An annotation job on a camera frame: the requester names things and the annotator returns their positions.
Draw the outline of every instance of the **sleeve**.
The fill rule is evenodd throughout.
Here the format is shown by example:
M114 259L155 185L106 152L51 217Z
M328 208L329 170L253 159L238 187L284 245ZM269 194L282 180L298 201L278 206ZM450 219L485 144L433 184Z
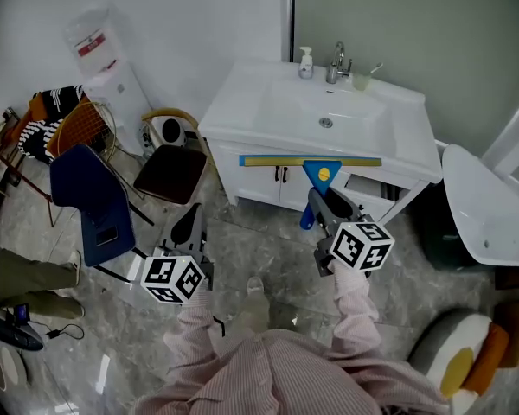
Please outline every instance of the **sleeve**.
M401 408L406 413L447 414L449 407L439 389L404 361L384 358L378 318L369 299L365 275L340 262L335 272L335 301L341 319L333 334L327 359L344 369L382 408Z
M189 412L191 399L219 371L220 362L214 351L208 328L214 322L211 291L204 283L178 316L179 331L166 334L173 354L173 366L164 386L158 393L139 400L135 415L182 415Z

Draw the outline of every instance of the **drain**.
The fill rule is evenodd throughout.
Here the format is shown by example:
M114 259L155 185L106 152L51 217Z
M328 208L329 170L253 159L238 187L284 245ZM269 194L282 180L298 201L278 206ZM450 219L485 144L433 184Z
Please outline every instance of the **drain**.
M323 117L319 120L319 124L323 128L331 128L332 127L332 120L330 118Z

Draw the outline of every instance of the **gray marble floor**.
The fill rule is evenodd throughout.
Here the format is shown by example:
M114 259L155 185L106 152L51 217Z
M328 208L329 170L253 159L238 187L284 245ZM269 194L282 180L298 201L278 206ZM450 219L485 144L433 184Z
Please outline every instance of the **gray marble floor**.
M114 166L129 181L138 164L118 153ZM22 171L49 191L48 167L26 160ZM0 213L0 246L30 259L65 262L82 249L79 213L54 208L50 227L44 200L22 184L9 187ZM179 207L150 199L131 199L156 223L134 217L138 246L145 252L161 239L163 227ZM208 175L196 201L208 217L208 256L215 262L215 314L233 319L246 295L246 281L263 277L271 300L272 325L294 329L330 343L337 321L331 278L320 278L312 256L320 229L299 228L300 213L255 201L230 206L216 179ZM469 307L490 314L499 296L488 274L435 271L427 262L411 220L399 214L388 224L396 238L391 258L370 279L371 297L380 312L377 327L382 350L405 360L427 324L444 310ZM135 275L134 255L106 267ZM170 367L163 334L176 323L177 307L158 305L139 286L122 284L94 269L84 269L79 287L63 290L86 308L77 321L86 332L81 341L62 336L36 354L22 354L29 384L0 393L11 415L123 414L135 400L159 388ZM36 316L54 329L66 321ZM219 342L217 329L212 337ZM492 388L470 414L519 412L519 368L497 373Z

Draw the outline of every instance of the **pink striped shirt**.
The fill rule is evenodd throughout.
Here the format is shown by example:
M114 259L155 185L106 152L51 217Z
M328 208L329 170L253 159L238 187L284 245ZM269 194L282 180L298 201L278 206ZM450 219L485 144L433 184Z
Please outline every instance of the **pink striped shirt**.
M168 384L139 400L136 415L182 414L447 414L439 390L406 362L379 351L378 317L362 273L335 264L336 306L342 315L332 347L275 329L228 335L216 353L210 292L198 291L179 314L181 331L170 348Z

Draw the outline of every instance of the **person's leg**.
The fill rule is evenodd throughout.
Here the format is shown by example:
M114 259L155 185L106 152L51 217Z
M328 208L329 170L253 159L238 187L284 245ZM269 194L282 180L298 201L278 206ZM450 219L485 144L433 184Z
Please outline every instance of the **person's leg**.
M231 331L251 329L256 334L269 329L269 301L263 290L263 283L258 277L251 277L247 284L248 296L234 319Z
M60 297L49 290L6 298L0 302L0 307L14 307L18 304L28 304L30 313L44 316L59 316L72 320L85 315L83 307L77 300Z
M29 292L74 287L79 281L78 266L75 261L56 265L29 260L0 248L0 302Z

